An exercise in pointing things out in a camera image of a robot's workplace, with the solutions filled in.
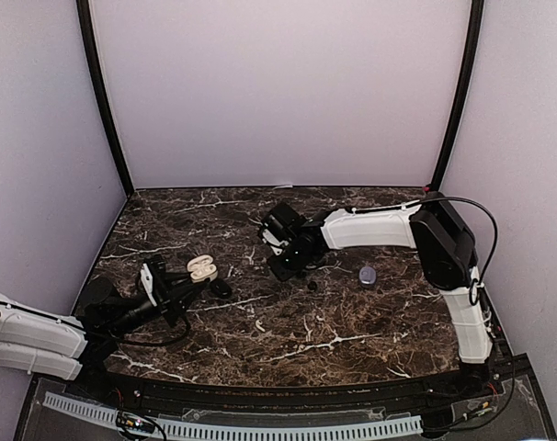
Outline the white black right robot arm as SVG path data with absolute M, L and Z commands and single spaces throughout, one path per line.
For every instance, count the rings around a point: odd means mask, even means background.
M 426 281 L 446 301 L 467 366 L 454 377 L 453 389 L 463 399 L 475 397 L 489 382 L 484 364 L 492 353 L 492 315 L 486 304 L 475 236 L 455 210 L 455 197 L 431 192 L 420 200 L 393 206 L 322 211 L 311 218 L 280 202 L 258 229 L 272 255 L 267 263 L 287 281 L 335 250 L 398 246 L 417 252 Z

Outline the black earbud charging case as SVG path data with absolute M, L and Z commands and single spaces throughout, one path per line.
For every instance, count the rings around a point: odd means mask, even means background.
M 229 299 L 233 294 L 232 288 L 223 280 L 211 282 L 210 291 L 219 299 Z

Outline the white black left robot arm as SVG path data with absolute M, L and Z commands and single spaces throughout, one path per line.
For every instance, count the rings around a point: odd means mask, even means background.
M 81 293 L 77 316 L 52 315 L 22 305 L 0 293 L 0 368 L 40 373 L 65 380 L 77 377 L 79 387 L 95 401 L 114 392 L 113 378 L 98 365 L 120 345 L 138 345 L 130 335 L 163 319 L 170 327 L 190 326 L 190 304 L 216 277 L 211 256 L 188 262 L 184 272 L 169 272 L 155 255 L 143 261 L 136 286 L 139 298 L 123 298 L 105 277 L 91 281 Z

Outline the white earbud charging case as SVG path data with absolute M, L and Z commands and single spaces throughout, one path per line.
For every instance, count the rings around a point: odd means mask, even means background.
M 208 254 L 191 259 L 187 263 L 187 271 L 194 283 L 212 281 L 218 276 L 218 269 L 213 263 L 213 257 Z

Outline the purple earbud charging case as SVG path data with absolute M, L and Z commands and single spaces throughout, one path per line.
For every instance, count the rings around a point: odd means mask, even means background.
M 377 282 L 376 270 L 371 266 L 363 266 L 358 271 L 358 283 L 363 288 L 373 288 Z

